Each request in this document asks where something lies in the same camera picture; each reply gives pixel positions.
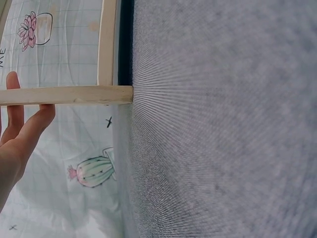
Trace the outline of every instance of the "potted cactus drawing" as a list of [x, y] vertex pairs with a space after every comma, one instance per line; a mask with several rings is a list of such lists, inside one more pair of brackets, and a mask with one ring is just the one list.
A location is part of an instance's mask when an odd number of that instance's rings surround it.
[[53, 16], [50, 13], [36, 15], [32, 11], [30, 15], [25, 15], [24, 21], [20, 25], [19, 44], [23, 45], [22, 51], [25, 51], [28, 47], [44, 45], [50, 40]]
[[70, 180], [77, 178], [80, 184], [86, 187], [95, 187], [111, 176], [115, 179], [113, 148], [107, 148], [103, 153], [103, 156], [89, 158], [79, 163], [76, 169], [69, 166], [67, 170]]

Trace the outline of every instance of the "pink flower illustration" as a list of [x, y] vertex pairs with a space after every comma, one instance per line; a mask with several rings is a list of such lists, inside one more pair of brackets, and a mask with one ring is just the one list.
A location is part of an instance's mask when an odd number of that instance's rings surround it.
[[68, 170], [68, 176], [69, 176], [70, 180], [77, 177], [77, 171], [71, 165], [68, 167], [67, 170]]
[[20, 36], [20, 44], [23, 44], [22, 51], [25, 51], [28, 46], [35, 46], [35, 28], [36, 28], [36, 14], [31, 12], [31, 15], [25, 15], [24, 22], [21, 23], [18, 35]]

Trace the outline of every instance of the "gray fabric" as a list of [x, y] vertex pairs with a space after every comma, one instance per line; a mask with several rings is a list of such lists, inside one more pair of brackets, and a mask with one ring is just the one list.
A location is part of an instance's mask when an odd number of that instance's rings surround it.
[[116, 115], [126, 237], [317, 237], [316, 12], [135, 0], [134, 103]]

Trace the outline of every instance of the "black x mark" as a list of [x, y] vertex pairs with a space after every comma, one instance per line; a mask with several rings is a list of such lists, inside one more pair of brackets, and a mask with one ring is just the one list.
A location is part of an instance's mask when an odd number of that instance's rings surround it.
[[109, 126], [111, 125], [112, 121], [111, 121], [112, 117], [110, 117], [109, 120], [106, 119], [106, 121], [108, 121], [108, 125], [107, 125], [107, 128], [109, 128]]
[[11, 231], [11, 230], [17, 230], [17, 228], [15, 228], [15, 227], [16, 227], [16, 225], [11, 226], [11, 228], [9, 229], [9, 231]]

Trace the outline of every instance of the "wooden stick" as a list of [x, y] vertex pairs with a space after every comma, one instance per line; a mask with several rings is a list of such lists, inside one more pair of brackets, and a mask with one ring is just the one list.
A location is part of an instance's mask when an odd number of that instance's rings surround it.
[[113, 51], [117, 0], [103, 0], [99, 31], [98, 81], [100, 86], [113, 84]]
[[0, 90], [0, 106], [38, 104], [128, 104], [132, 86], [69, 86]]
[[4, 26], [9, 14], [12, 0], [0, 0], [0, 43], [4, 32]]

